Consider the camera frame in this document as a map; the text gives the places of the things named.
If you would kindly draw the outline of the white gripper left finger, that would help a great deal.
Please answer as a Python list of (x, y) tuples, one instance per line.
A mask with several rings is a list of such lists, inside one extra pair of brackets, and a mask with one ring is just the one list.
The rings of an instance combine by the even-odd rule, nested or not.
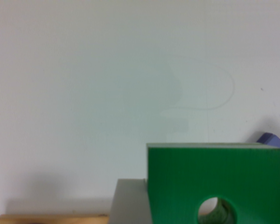
[(153, 224), (145, 179), (119, 179), (108, 224)]

